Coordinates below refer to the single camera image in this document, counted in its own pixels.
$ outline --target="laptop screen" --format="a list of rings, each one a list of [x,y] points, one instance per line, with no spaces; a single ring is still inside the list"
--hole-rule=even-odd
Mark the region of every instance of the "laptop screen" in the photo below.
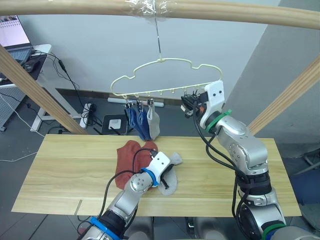
[[[0,44],[6,49],[31,45],[17,15],[0,16]]]

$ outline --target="green ring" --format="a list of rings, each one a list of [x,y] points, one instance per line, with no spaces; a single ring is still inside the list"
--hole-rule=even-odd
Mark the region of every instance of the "green ring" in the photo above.
[[[268,226],[268,227],[263,231],[261,240],[266,240],[266,236],[267,236],[268,233],[270,233],[270,231],[272,231],[272,230],[274,230],[274,229],[284,228],[284,227],[286,227],[286,225],[283,224],[283,223],[277,223],[277,224],[273,224],[273,225],[271,225],[271,226]]]
[[[207,132],[209,132],[210,129],[211,129],[212,127],[214,127],[219,120],[221,120],[223,117],[229,115],[231,112],[232,112],[232,110],[229,109],[228,111],[226,111],[226,112],[224,112],[224,113],[221,113],[219,116],[217,116],[215,119],[213,119],[212,122],[210,122],[210,124],[206,127],[205,130],[206,130]]]

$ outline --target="plastic wrap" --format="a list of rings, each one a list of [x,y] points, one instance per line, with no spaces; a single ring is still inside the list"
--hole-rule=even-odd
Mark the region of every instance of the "plastic wrap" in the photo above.
[[[130,5],[128,15],[145,18],[166,17],[168,4],[176,4],[172,0],[125,0]]]

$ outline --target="wooden beam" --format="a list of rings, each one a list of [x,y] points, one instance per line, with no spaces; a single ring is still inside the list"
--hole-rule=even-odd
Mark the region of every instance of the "wooden beam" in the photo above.
[[[250,124],[253,135],[286,110],[320,80],[320,55]]]
[[[0,72],[74,134],[88,134],[0,45]]]
[[[0,16],[95,14],[145,16],[145,0],[0,0]],[[320,12],[298,8],[211,0],[155,0],[157,16],[274,24],[320,29]]]

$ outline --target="gray wall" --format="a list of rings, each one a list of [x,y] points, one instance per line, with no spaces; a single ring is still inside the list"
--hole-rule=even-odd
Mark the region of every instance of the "gray wall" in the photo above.
[[[280,0],[234,0],[278,5]],[[20,16],[31,43],[51,44],[52,52],[66,65],[81,90],[110,92],[111,82],[131,76],[137,66],[159,58],[153,21],[133,16],[24,15]],[[228,97],[256,48],[265,24],[195,19],[160,19],[159,35],[164,58],[186,58],[195,65],[217,65],[224,72]],[[57,77],[52,63],[44,67],[57,88],[72,89]],[[166,89],[207,83],[218,79],[217,71],[191,70],[187,63],[166,62],[138,72],[137,78],[118,82],[121,93]],[[183,91],[164,94],[180,98]]]
[[[282,0],[279,6],[320,11],[319,0]],[[249,124],[320,53],[320,32],[269,25],[225,108]],[[277,144],[320,143],[319,82],[257,133]]]

